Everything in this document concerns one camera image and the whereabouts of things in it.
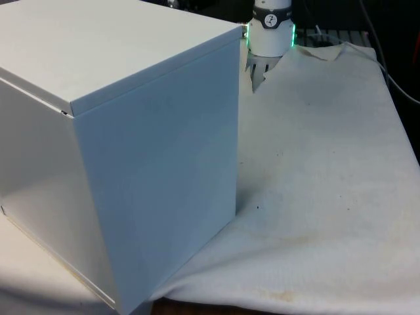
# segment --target white cube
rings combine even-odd
[[[137,0],[21,0],[0,30],[2,208],[129,313],[235,215],[242,30]]]

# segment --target table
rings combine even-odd
[[[380,70],[352,51],[286,57],[255,94],[241,77],[236,220],[152,298],[416,314],[420,168]],[[3,313],[112,314],[4,217],[0,236]]]

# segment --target white cloth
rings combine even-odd
[[[238,216],[152,299],[420,312],[420,168],[376,63],[289,51],[240,98],[238,159]]]

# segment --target black cable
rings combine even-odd
[[[359,0],[359,4],[360,4],[360,8],[362,10],[362,13],[364,15],[364,18],[366,20],[366,23],[369,26],[370,32],[371,32],[373,38],[375,39],[376,46],[377,46],[378,51],[379,51],[379,58],[381,58],[381,63],[382,63],[382,66],[385,70],[385,81],[387,82],[387,87],[389,88],[388,68],[387,68],[387,63],[385,62],[385,57],[384,57],[384,54],[383,54],[381,43],[379,42],[378,35],[376,34],[375,28],[373,27],[373,23],[370,20],[369,14],[368,14],[368,12],[365,8],[363,0]]]

